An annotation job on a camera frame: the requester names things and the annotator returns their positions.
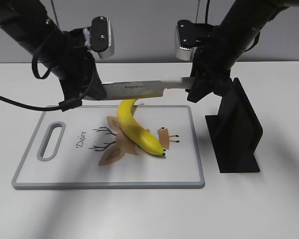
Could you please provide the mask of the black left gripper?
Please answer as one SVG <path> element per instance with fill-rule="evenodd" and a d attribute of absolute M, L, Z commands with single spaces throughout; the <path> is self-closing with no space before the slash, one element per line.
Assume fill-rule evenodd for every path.
<path fill-rule="evenodd" d="M 105 99 L 107 93 L 96 70 L 95 58 L 85 46 L 83 29 L 63 31 L 52 43 L 57 49 L 52 73 L 59 79 L 64 99 L 77 99 L 84 93 L 86 100 Z"/>

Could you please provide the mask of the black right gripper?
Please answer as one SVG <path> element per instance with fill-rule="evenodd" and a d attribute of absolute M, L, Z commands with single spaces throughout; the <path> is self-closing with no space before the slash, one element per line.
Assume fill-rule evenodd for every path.
<path fill-rule="evenodd" d="M 235 47 L 235 33 L 223 26 L 210 24 L 195 24 L 192 33 L 196 50 L 190 76 L 194 77 L 194 83 L 187 90 L 187 100 L 198 102 L 212 92 L 223 96 L 228 91 L 229 64 L 233 62 L 230 51 Z"/>

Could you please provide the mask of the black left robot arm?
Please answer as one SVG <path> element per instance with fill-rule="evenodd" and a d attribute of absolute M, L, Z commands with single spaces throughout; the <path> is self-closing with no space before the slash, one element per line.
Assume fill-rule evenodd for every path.
<path fill-rule="evenodd" d="M 0 29 L 32 55 L 36 78 L 53 74 L 59 79 L 65 98 L 107 97 L 91 53 L 103 55 L 112 46 L 107 17 L 94 18 L 89 27 L 62 31 L 40 1 L 0 0 Z"/>

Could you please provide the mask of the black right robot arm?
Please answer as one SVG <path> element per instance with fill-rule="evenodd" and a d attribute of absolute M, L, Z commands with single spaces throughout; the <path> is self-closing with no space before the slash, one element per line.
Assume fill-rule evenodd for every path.
<path fill-rule="evenodd" d="M 195 81 L 187 100 L 200 101 L 210 93 L 219 96 L 229 90 L 230 71 L 265 24 L 288 8 L 283 0 L 237 0 L 222 22 L 213 26 L 197 47 L 191 69 Z"/>

